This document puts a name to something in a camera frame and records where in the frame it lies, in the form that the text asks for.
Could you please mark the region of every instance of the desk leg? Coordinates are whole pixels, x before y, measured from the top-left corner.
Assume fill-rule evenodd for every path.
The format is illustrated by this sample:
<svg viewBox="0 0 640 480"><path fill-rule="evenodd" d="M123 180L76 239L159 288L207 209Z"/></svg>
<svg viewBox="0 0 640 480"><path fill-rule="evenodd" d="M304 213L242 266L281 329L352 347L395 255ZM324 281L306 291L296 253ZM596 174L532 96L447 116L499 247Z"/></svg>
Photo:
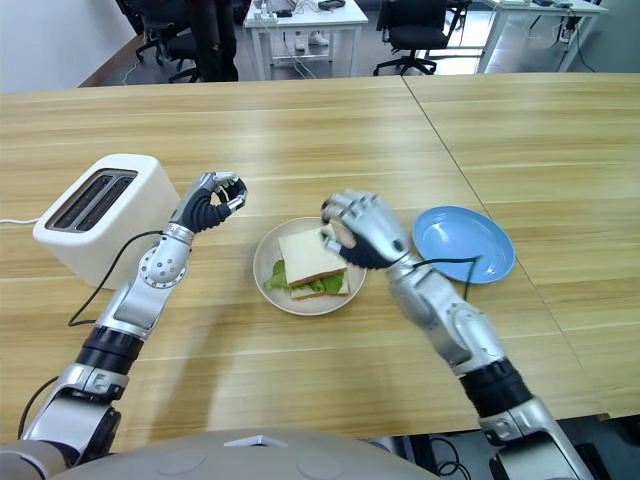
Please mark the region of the desk leg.
<svg viewBox="0 0 640 480"><path fill-rule="evenodd" d="M262 44L260 43L260 30L258 28L252 28L251 37L253 38L253 63L256 68L256 76L258 80L266 80L264 60L262 59Z"/></svg>
<svg viewBox="0 0 640 480"><path fill-rule="evenodd" d="M333 62L333 45L334 45L335 35L334 31L331 30L329 33L329 61Z"/></svg>
<svg viewBox="0 0 640 480"><path fill-rule="evenodd" d="M489 38L487 38L487 43L484 46L482 55L480 56L480 62L478 63L478 70L476 73L484 73L487 69L489 60L491 60L491 55L493 55L493 51L496 49L496 45L498 45L500 35L502 35L502 30L504 30L504 26L507 24L508 16L509 14L507 12L498 8L496 17L493 19L493 24L491 25L491 31L489 31Z"/></svg>
<svg viewBox="0 0 640 480"><path fill-rule="evenodd" d="M593 17L585 17L583 18L578 25L576 25L576 29L580 29L580 47L584 45L585 40L591 34L591 30L593 30ZM571 37L571 42L567 47L567 53L560 62L558 66L558 72L566 72L569 70L569 67L574 62L576 57L578 56L578 32L574 32Z"/></svg>
<svg viewBox="0 0 640 480"><path fill-rule="evenodd" d="M355 77L358 73L358 54L360 52L360 34L362 27L358 26L353 30L353 47L351 49L351 68L349 76Z"/></svg>

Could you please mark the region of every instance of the wall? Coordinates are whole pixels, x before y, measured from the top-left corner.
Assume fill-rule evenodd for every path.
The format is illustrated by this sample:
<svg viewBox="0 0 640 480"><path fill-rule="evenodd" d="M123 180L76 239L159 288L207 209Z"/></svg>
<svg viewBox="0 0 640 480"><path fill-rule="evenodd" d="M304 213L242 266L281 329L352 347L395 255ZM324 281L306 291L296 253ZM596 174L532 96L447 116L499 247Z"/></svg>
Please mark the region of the wall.
<svg viewBox="0 0 640 480"><path fill-rule="evenodd" d="M596 72L640 72L640 0L602 0L609 12L593 20L594 27L582 41L582 56ZM587 68L579 58L571 71Z"/></svg>
<svg viewBox="0 0 640 480"><path fill-rule="evenodd" d="M113 0L0 0L2 91L77 87L134 35Z"/></svg>

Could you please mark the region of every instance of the sandwich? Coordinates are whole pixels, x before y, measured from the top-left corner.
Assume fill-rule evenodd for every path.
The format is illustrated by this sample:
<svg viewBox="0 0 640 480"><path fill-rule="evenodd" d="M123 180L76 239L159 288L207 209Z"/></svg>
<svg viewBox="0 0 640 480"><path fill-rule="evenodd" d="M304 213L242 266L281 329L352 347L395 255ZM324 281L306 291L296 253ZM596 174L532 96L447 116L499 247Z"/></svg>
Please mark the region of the sandwich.
<svg viewBox="0 0 640 480"><path fill-rule="evenodd" d="M324 247L320 231L335 237L329 225L278 239L282 260L273 266L265 288L288 290L292 300L349 295L347 264Z"/></svg>

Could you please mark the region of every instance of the lettuce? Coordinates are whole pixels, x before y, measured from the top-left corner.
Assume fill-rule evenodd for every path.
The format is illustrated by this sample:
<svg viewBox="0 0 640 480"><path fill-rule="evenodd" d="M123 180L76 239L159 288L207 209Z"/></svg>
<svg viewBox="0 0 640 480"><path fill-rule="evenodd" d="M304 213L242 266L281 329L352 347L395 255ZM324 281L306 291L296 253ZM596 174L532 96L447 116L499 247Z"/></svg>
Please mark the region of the lettuce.
<svg viewBox="0 0 640 480"><path fill-rule="evenodd" d="M329 292L337 293L342 288L342 282L344 281L344 272L331 275L330 277L314 280L304 285L298 285L296 287L290 287L287 282L287 276L285 274L284 260L280 259L273 264L271 278L264 282L264 288L268 290L282 289L282 290L297 290L301 288L309 288L314 292Z"/></svg>

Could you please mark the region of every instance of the white plate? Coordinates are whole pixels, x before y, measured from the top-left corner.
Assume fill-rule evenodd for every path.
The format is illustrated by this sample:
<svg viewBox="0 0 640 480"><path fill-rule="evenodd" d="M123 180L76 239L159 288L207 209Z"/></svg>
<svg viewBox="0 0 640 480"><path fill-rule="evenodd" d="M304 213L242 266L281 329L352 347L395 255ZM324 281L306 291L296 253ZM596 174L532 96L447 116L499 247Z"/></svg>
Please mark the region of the white plate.
<svg viewBox="0 0 640 480"><path fill-rule="evenodd" d="M336 237L348 244L349 233L347 229L340 224L332 225L336 232ZM322 296L294 301L291 300L289 292L285 290L267 290L264 288L263 283L271 278L273 274L273 264L282 258L278 238L321 226L320 217L296 218L278 225L265 235L253 256L253 278L256 281L258 290L264 295L264 298L285 312L293 313L294 315L324 315L349 303L362 288L366 271L353 265L349 265L346 272L350 292L346 297Z"/></svg>

